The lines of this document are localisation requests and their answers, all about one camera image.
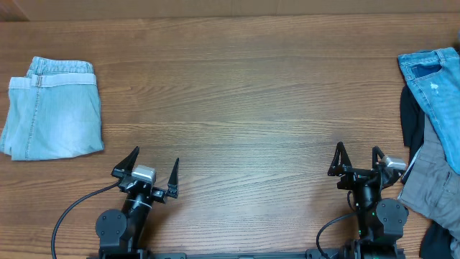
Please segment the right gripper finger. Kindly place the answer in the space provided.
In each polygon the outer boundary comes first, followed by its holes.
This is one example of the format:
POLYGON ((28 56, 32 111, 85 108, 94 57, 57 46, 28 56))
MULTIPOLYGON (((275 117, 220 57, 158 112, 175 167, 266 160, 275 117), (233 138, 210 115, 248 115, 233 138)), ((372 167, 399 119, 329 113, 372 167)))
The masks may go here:
POLYGON ((385 154, 378 146, 372 148, 372 168, 377 169, 381 164, 384 164, 383 158, 385 154))
POLYGON ((342 176, 352 167, 349 156, 343 142, 338 142, 331 165, 328 170, 329 176, 342 176))

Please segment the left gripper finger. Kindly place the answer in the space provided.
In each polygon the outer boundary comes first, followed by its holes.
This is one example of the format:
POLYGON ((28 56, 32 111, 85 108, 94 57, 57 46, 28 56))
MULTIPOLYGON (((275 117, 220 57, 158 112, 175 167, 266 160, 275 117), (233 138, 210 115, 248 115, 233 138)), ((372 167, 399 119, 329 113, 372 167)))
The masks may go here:
POLYGON ((113 172, 132 172, 138 154, 139 146, 136 146, 133 151, 131 151, 130 154, 125 157, 125 159, 123 159, 114 167, 113 172))
POLYGON ((168 191, 178 191, 178 171, 180 159, 177 158, 167 183, 168 191))

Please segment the blue denim jeans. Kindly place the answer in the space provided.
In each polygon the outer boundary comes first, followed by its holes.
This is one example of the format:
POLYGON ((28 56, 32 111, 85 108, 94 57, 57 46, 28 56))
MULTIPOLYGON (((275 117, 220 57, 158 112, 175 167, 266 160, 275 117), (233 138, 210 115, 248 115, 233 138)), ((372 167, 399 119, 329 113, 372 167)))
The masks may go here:
POLYGON ((399 55, 400 71, 459 172, 459 54, 452 47, 399 55))

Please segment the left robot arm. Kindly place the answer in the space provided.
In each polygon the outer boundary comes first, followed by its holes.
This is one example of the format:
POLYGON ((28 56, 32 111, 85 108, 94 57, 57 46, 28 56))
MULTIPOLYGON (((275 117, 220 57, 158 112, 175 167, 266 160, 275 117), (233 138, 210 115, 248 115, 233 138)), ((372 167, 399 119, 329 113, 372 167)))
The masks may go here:
POLYGON ((106 210, 96 220, 100 258, 153 258, 150 250, 139 246, 144 224, 155 202, 164 204, 168 198, 178 198, 179 160, 163 189, 155 186, 154 168, 136 164, 138 154, 136 147, 111 172, 119 179, 116 186, 126 199, 120 210, 106 210))

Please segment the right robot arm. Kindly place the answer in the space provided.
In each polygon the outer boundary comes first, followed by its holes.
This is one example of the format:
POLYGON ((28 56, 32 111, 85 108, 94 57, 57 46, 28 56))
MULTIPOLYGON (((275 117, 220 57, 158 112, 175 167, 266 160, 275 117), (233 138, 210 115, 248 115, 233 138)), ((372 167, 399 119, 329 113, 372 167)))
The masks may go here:
POLYGON ((382 191, 391 187, 405 172, 404 160, 385 155, 379 147, 372 148, 372 167, 355 168, 342 142, 336 145, 329 176, 340 178, 337 188, 348 191, 347 202, 352 212, 333 219, 321 229, 356 217, 358 235, 338 249, 334 258, 341 259, 384 259, 404 258, 397 241, 403 237, 403 228, 409 211, 395 199, 382 198, 382 191))

